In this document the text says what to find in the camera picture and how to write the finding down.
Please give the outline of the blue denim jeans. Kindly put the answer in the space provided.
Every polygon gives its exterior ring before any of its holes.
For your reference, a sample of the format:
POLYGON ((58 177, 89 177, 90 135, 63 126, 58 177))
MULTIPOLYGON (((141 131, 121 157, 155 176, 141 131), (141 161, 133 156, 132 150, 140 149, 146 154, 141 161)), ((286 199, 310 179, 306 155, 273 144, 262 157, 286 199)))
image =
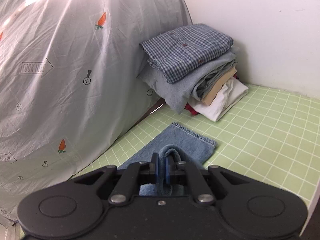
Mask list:
POLYGON ((213 155, 217 142, 200 135, 177 122, 173 122, 157 137, 119 166, 127 168, 131 163, 150 161, 152 154, 159 156, 159 179, 156 184, 140 187, 141 196, 182 196, 182 185, 165 185, 165 159, 172 156, 175 162, 191 162, 202 169, 203 164, 213 155))

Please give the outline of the red folded garment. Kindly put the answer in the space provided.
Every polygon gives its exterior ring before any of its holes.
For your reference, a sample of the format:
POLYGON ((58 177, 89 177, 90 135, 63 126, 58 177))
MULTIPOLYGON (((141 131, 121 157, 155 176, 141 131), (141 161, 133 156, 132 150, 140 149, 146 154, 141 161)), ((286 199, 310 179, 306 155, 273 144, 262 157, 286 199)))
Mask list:
POLYGON ((191 105, 189 105, 189 103, 186 104, 184 109, 189 111, 192 116, 197 116, 199 114, 199 112, 197 112, 195 109, 193 109, 193 107, 191 107, 191 105))

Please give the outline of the beige folded garment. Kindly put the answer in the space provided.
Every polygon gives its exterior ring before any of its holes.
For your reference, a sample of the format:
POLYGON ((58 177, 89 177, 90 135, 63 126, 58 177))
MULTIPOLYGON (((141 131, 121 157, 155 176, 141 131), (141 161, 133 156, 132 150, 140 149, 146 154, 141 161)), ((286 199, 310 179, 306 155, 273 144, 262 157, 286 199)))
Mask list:
POLYGON ((216 98, 220 89, 225 85, 225 83, 236 74, 236 67, 232 67, 229 71, 225 72, 216 83, 213 85, 209 93, 201 100, 201 102, 207 106, 211 105, 212 101, 216 98))

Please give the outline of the grey-blue folded garment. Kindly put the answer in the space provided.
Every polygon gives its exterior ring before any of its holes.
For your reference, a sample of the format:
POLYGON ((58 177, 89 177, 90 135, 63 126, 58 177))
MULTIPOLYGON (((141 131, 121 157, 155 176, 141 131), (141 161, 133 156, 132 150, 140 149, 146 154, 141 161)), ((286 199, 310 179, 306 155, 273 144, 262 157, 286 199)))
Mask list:
POLYGON ((138 75, 176 113, 181 114, 190 97, 201 101, 218 79, 236 64, 236 54, 231 49, 221 57, 196 68, 176 83, 168 83, 163 72, 146 65, 138 75))

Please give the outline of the white folded garment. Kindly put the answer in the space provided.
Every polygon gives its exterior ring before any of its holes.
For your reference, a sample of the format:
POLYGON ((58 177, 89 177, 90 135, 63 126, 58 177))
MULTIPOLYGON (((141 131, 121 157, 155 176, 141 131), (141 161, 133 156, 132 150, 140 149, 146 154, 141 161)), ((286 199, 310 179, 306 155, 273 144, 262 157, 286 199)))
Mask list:
POLYGON ((240 99, 248 93, 248 87, 231 77, 219 90, 212 103, 207 106, 200 101, 190 97, 189 105, 198 113, 209 120, 217 122, 220 120, 240 99))

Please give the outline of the green grid table mat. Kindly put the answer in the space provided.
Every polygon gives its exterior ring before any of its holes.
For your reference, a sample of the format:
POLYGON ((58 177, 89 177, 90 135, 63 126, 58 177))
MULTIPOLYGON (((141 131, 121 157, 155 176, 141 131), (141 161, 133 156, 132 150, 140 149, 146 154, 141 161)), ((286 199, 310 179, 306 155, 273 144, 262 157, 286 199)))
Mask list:
POLYGON ((25 239, 299 239, 319 188, 319 101, 250 86, 219 121, 168 106, 118 139, 79 176, 25 197, 25 239), (173 122, 217 142, 203 164, 216 202, 135 196, 108 202, 116 170, 173 122))

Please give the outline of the blue checkered folded shirt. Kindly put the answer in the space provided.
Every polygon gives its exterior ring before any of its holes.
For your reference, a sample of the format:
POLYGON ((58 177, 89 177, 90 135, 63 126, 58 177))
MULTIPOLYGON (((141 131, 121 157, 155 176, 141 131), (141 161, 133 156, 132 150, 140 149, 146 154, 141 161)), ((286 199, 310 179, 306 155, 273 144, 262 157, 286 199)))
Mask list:
POLYGON ((141 43, 152 68, 176 83, 231 49, 233 39, 206 24, 185 25, 141 43))

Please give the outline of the white carrot print sheet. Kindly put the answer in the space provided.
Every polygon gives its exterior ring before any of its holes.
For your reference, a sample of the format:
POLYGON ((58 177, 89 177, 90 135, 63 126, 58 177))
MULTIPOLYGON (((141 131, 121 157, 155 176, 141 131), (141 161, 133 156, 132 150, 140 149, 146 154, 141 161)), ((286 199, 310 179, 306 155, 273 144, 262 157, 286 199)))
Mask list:
POLYGON ((1 0, 1 223, 155 104, 141 43, 189 22, 184 0, 1 0))

